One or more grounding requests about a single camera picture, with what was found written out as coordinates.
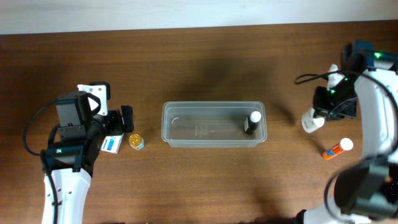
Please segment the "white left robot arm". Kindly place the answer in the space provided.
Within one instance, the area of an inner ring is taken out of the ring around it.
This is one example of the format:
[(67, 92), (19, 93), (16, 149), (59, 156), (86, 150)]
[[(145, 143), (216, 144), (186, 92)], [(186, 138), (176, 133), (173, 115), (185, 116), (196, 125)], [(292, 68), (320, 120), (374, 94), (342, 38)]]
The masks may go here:
[(59, 124), (50, 132), (40, 153), (45, 177), (42, 223), (81, 223), (94, 163), (107, 137), (134, 129), (133, 110), (123, 105), (106, 115), (92, 109), (89, 100), (100, 99), (85, 91), (60, 95), (56, 101)]

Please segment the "white calamine lotion bottle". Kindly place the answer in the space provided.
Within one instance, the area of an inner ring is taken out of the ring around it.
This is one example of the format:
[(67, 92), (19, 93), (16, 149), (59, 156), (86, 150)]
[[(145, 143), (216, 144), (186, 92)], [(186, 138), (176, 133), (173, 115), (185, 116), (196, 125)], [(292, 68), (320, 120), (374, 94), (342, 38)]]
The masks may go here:
[(316, 117), (315, 110), (310, 108), (302, 115), (302, 127), (306, 133), (313, 133), (325, 124), (324, 117)]

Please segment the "dark bottle white cap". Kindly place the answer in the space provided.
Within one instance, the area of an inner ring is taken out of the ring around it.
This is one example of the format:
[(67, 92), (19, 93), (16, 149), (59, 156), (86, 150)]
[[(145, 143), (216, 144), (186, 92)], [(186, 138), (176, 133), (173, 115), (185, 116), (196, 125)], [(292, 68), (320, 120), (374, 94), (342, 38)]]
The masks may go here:
[(253, 134), (257, 129), (261, 118), (262, 114), (259, 111), (254, 111), (247, 116), (244, 122), (244, 132), (246, 134)]

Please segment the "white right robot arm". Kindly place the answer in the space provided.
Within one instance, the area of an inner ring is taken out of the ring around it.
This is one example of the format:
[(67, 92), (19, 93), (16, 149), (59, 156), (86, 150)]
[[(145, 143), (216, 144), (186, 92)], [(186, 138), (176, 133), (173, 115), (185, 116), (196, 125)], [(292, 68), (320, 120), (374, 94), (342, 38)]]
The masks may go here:
[(361, 115), (361, 160), (328, 180), (323, 204), (302, 210), (296, 223), (371, 223), (397, 218), (397, 55), (355, 40), (342, 51), (341, 66), (304, 74), (296, 85), (319, 78), (312, 107), (302, 115), (307, 133), (326, 121)]

